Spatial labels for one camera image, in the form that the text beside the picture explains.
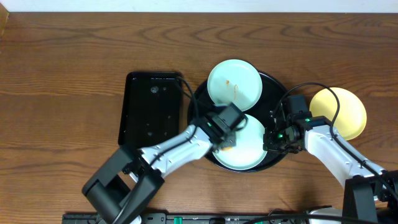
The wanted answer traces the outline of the yellow plate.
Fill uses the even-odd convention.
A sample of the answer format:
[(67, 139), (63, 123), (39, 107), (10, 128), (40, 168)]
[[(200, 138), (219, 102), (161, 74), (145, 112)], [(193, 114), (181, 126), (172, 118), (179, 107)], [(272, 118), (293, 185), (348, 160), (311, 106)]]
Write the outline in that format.
[[(334, 127), (345, 140), (352, 140), (365, 129), (366, 109), (354, 93), (338, 87), (331, 87), (331, 90), (340, 102), (340, 110)], [(309, 110), (314, 117), (325, 116), (332, 121), (337, 110), (336, 99), (329, 90), (323, 89), (312, 98)]]

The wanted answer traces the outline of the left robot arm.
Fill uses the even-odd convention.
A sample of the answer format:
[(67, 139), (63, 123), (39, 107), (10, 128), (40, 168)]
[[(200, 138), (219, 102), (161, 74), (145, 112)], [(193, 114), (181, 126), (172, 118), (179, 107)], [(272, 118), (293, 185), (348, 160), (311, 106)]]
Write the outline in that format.
[(218, 138), (210, 123), (190, 125), (162, 143), (135, 149), (126, 144), (88, 179), (82, 194), (105, 223), (133, 223), (165, 182), (186, 163), (201, 159), (213, 147), (231, 142), (236, 130)]

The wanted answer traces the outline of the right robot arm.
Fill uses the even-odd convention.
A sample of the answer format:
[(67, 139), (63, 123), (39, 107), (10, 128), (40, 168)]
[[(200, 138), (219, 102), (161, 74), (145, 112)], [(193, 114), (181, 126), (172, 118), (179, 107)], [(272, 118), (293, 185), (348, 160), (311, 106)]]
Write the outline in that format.
[(328, 118), (309, 112), (278, 116), (263, 140), (265, 151), (307, 151), (332, 173), (344, 189), (340, 218), (397, 223), (397, 171), (387, 171), (363, 156)]

